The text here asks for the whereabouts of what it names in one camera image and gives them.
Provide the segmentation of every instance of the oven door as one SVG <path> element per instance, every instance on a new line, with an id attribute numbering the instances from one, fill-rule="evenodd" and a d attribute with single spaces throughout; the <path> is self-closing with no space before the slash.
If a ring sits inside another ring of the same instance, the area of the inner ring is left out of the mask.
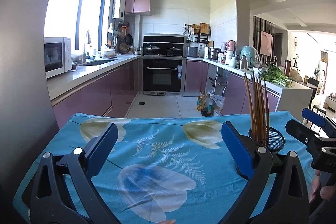
<path id="1" fill-rule="evenodd" d="M 181 92 L 181 81 L 182 60 L 143 59 L 143 90 Z"/>

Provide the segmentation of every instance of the green vegetables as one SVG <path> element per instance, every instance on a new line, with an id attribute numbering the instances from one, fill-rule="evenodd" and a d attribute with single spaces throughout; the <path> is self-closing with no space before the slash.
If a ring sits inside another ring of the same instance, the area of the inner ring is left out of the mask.
<path id="1" fill-rule="evenodd" d="M 291 86 L 289 78 L 275 65 L 271 65 L 264 70 L 263 73 L 260 74 L 260 78 L 277 85 Z"/>

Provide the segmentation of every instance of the white countertop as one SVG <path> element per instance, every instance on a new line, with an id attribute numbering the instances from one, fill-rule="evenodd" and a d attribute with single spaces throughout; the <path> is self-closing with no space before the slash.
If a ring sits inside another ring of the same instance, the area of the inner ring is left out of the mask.
<path id="1" fill-rule="evenodd" d="M 77 66 L 76 71 L 68 71 L 47 79 L 50 100 L 114 68 L 139 58 L 138 55 L 118 55 L 117 59 L 99 66 Z"/>
<path id="2" fill-rule="evenodd" d="M 252 78 L 252 74 L 253 74 L 253 71 L 251 71 L 251 70 L 245 70 L 245 69 L 240 70 L 240 69 L 237 69 L 237 68 L 232 68 L 232 67 L 229 67 L 228 65 L 222 64 L 220 62 L 210 60 L 210 59 L 206 59 L 206 58 L 202 58 L 202 57 L 187 57 L 187 60 L 204 61 L 204 62 L 207 62 L 211 65 L 215 65 L 217 67 L 220 67 L 220 68 L 223 68 L 225 70 L 231 71 L 231 72 L 233 72 L 235 74 L 238 74 L 240 76 L 244 76 L 245 73 L 246 73 L 247 78 L 249 78 L 249 79 Z M 289 87 L 276 85 L 276 84 L 273 84 L 273 83 L 270 83 L 270 82 L 266 81 L 266 87 L 268 89 L 272 90 L 272 91 L 275 91 L 278 94 L 281 94 L 283 90 L 290 90 L 290 89 L 311 90 L 311 88 L 308 88 L 307 86 L 299 84 L 299 83 L 294 82 L 294 81 L 292 81 L 292 85 L 289 86 Z"/>

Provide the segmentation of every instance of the screw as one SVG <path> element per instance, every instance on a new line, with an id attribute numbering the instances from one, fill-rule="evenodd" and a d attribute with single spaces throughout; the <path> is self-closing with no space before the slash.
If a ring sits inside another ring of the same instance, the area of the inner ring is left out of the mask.
<path id="1" fill-rule="evenodd" d="M 44 157 L 45 159 L 49 158 L 50 156 L 51 156 L 50 152 L 45 152 L 45 153 L 43 154 L 43 157 Z"/>
<path id="2" fill-rule="evenodd" d="M 73 153 L 74 153 L 75 155 L 79 155 L 80 153 L 82 153 L 82 151 L 83 151 L 82 148 L 77 147 L 77 148 L 75 148 L 75 149 L 73 150 Z"/>
<path id="3" fill-rule="evenodd" d="M 261 153 L 261 154 L 265 154 L 266 151 L 267 151 L 267 150 L 266 150 L 265 147 L 262 147 L 262 146 L 258 147 L 258 152 L 259 152 L 259 153 Z"/>
<path id="4" fill-rule="evenodd" d="M 289 152 L 289 155 L 290 155 L 292 158 L 296 158 L 297 153 L 295 153 L 294 151 L 290 151 L 290 152 Z"/>

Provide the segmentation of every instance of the chopsticks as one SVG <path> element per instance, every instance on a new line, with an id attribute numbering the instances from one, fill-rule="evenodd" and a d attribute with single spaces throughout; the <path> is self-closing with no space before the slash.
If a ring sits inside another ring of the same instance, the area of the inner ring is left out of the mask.
<path id="1" fill-rule="evenodd" d="M 244 82 L 248 96 L 252 138 L 259 144 L 268 147 L 269 143 L 269 105 L 266 89 L 266 81 L 264 80 L 265 100 L 263 94 L 263 85 L 260 77 L 252 75 L 252 89 L 248 82 L 247 75 L 244 75 Z"/>

